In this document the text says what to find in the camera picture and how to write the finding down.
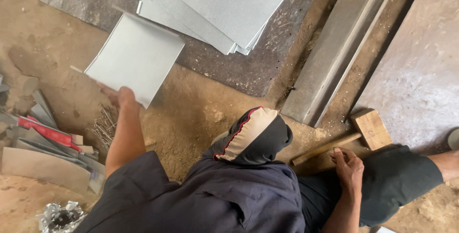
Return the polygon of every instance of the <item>metal sheet stack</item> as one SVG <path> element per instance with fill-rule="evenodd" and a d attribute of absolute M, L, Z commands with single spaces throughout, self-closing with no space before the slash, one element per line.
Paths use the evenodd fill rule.
<path fill-rule="evenodd" d="M 247 55 L 283 0 L 140 0 L 137 14 L 206 42 L 223 54 Z"/>

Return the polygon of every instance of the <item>tan fabric panel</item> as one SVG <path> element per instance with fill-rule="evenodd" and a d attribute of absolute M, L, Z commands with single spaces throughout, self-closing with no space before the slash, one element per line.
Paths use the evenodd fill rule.
<path fill-rule="evenodd" d="M 224 150 L 219 159 L 234 160 L 251 142 L 255 140 L 276 118 L 277 110 L 259 108 L 250 114 L 249 121 L 242 125 L 241 131 Z"/>
<path fill-rule="evenodd" d="M 8 147 L 3 148 L 2 174 L 45 180 L 79 194 L 88 190 L 91 175 L 72 162 L 36 151 Z"/>

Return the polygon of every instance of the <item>man's arm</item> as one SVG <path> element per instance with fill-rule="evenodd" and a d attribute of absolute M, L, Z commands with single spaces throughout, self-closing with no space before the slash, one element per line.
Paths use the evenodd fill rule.
<path fill-rule="evenodd" d="M 112 105 L 119 108 L 115 137 L 105 162 L 105 177 L 108 178 L 115 170 L 144 154 L 146 150 L 139 119 L 140 105 L 135 101 L 132 90 L 121 87 L 116 92 L 103 84 L 99 86 Z"/>
<path fill-rule="evenodd" d="M 322 233 L 357 233 L 364 165 L 362 160 L 350 150 L 335 148 L 334 151 L 330 157 L 336 163 L 336 173 L 341 181 L 342 194 L 330 218 L 323 226 Z"/>

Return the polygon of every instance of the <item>man's right hand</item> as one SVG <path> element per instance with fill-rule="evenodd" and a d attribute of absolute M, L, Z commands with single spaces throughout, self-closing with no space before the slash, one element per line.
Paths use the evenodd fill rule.
<path fill-rule="evenodd" d="M 362 160 L 352 151 L 344 148 L 335 148 L 330 157 L 336 163 L 336 174 L 340 178 L 343 191 L 352 195 L 361 195 L 364 173 Z"/>
<path fill-rule="evenodd" d="M 136 113 L 140 111 L 140 105 L 135 100 L 134 92 L 128 87 L 121 87 L 118 91 L 112 90 L 104 84 L 97 82 L 100 91 L 105 94 L 113 106 L 117 108 L 133 108 Z"/>

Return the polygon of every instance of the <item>wooden handle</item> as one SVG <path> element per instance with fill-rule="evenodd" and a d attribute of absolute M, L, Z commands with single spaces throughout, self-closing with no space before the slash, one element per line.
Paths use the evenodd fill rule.
<path fill-rule="evenodd" d="M 359 139 L 360 137 L 362 137 L 362 134 L 359 133 L 359 132 L 356 132 L 356 133 L 353 133 L 353 134 L 348 135 L 346 137 L 343 137 L 343 138 L 341 138 L 339 140 L 330 142 L 330 143 L 328 143 L 328 144 L 326 144 L 324 146 L 321 146 L 319 148 L 313 149 L 312 151 L 310 151 L 310 152 L 308 152 L 306 154 L 303 154 L 303 155 L 299 156 L 298 158 L 292 160 L 293 165 L 297 166 L 297 165 L 305 162 L 306 160 L 309 160 L 312 157 L 315 157 L 317 155 L 323 154 L 324 152 L 327 152 L 327 151 L 329 151 L 329 150 L 331 150 L 331 149 L 333 149 L 335 147 L 341 147 L 346 143 L 352 142 L 355 139 Z"/>

